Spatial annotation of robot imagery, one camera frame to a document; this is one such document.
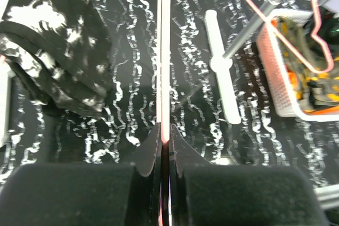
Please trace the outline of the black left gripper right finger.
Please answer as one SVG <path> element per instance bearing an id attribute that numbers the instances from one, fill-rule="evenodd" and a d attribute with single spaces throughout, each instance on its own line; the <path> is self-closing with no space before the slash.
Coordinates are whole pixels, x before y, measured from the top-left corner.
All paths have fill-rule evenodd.
<path id="1" fill-rule="evenodd" d="M 312 185 L 297 169 L 213 165 L 171 126 L 173 225 L 328 225 Z"/>

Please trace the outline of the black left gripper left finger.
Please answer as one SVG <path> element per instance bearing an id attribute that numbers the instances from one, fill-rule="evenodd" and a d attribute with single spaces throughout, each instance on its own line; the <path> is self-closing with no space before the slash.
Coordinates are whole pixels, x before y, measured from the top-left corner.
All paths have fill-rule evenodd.
<path id="1" fill-rule="evenodd" d="M 160 125 L 126 162 L 30 164 L 1 190 L 1 225 L 160 225 Z"/>

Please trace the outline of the black white patterned trousers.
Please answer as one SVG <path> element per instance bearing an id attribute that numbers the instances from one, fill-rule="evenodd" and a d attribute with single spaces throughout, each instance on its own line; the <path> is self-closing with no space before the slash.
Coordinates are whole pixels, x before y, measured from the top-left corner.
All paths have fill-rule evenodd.
<path id="1" fill-rule="evenodd" d="M 34 104 L 99 119 L 114 84 L 112 43 L 91 0 L 8 0 L 1 54 Z"/>

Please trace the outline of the orange trousers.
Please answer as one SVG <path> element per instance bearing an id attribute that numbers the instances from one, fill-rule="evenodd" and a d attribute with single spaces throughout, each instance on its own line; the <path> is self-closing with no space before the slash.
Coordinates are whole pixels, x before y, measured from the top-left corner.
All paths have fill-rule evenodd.
<path id="1" fill-rule="evenodd" d="M 327 68 L 327 61 L 320 45 L 306 35 L 302 26 L 283 17 L 272 20 L 271 23 L 315 69 Z M 311 72 L 282 41 L 279 41 L 294 96 L 306 113 L 338 110 L 338 39 L 328 47 L 334 60 L 334 68 L 330 72 L 316 74 Z"/>

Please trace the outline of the pink hanger with camouflage trousers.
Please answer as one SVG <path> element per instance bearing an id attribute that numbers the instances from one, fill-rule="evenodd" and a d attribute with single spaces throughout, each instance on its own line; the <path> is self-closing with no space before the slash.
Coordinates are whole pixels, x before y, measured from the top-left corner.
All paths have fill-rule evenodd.
<path id="1" fill-rule="evenodd" d="M 170 19 L 171 0 L 157 0 L 157 80 L 156 121 L 162 141 L 161 212 L 162 225 L 170 225 L 169 216 L 169 140 L 170 140 Z"/>

